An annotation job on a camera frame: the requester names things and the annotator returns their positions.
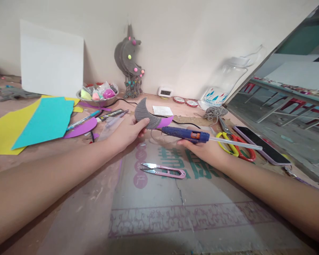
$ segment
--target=bottle label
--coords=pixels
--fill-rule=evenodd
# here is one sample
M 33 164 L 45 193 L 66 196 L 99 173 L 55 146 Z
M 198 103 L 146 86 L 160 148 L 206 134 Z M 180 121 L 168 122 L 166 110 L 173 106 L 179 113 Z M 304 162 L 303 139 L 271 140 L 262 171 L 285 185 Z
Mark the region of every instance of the bottle label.
M 223 93 L 219 91 L 215 91 L 213 87 L 211 87 L 205 96 L 203 97 L 203 101 L 210 106 L 216 106 L 219 107 L 221 106 L 225 99 L 227 98 L 229 93 Z

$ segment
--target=white paper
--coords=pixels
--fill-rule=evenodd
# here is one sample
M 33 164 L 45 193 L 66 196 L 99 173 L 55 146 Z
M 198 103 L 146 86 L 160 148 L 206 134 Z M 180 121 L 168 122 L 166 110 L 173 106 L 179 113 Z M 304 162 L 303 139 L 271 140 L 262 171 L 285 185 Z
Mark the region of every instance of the white paper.
M 76 97 L 83 85 L 84 39 L 20 20 L 22 88 Z
M 173 112 L 167 106 L 152 106 L 155 115 L 172 116 Z

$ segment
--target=yellow foam sheet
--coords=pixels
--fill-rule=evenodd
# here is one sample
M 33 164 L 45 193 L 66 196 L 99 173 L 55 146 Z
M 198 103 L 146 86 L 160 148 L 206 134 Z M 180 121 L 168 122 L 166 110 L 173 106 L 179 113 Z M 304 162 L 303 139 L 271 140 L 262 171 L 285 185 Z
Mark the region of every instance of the yellow foam sheet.
M 55 97 L 55 96 L 47 96 L 47 95 L 42 95 L 41 98 L 48 98 L 48 97 Z M 73 100 L 74 101 L 74 105 L 73 106 L 76 106 L 80 99 L 78 98 L 71 98 L 71 97 L 65 97 L 65 100 Z
M 83 112 L 83 108 L 81 108 L 81 107 L 79 107 L 79 106 L 75 106 L 75 107 L 73 107 L 73 111 L 74 112 Z
M 0 155 L 18 155 L 26 148 L 11 150 L 39 104 L 40 99 L 23 109 L 9 112 L 0 118 Z

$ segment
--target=hand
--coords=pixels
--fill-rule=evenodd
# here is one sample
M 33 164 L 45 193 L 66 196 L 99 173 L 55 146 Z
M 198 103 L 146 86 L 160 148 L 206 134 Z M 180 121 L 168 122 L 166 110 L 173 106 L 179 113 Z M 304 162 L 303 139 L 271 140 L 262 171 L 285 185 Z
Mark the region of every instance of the hand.
M 196 127 L 188 127 L 190 130 L 201 131 Z M 211 132 L 206 130 L 202 130 L 203 132 L 209 133 L 211 136 Z M 221 164 L 229 162 L 231 160 L 231 155 L 226 153 L 216 141 L 209 140 L 206 143 L 192 143 L 188 140 L 181 139 L 177 141 L 178 145 L 183 145 L 187 149 L 189 149 L 192 153 L 198 156 L 203 161 L 207 162 L 211 166 L 215 168 L 219 168 Z
M 147 132 L 145 127 L 149 124 L 149 121 L 149 118 L 145 118 L 137 122 L 134 115 L 125 118 L 109 137 L 110 144 L 118 146 L 119 151 L 125 150 L 137 137 L 144 136 Z

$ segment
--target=smartphone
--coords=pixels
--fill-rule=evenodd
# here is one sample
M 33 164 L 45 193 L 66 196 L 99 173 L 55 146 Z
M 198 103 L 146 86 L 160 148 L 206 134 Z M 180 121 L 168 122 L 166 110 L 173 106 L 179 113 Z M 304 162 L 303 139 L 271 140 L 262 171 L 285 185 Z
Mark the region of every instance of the smartphone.
M 258 137 L 252 130 L 247 127 L 235 126 L 234 130 L 239 133 L 248 143 L 262 146 L 258 151 L 265 159 L 273 165 L 290 165 L 291 162 L 281 155 L 276 149 Z

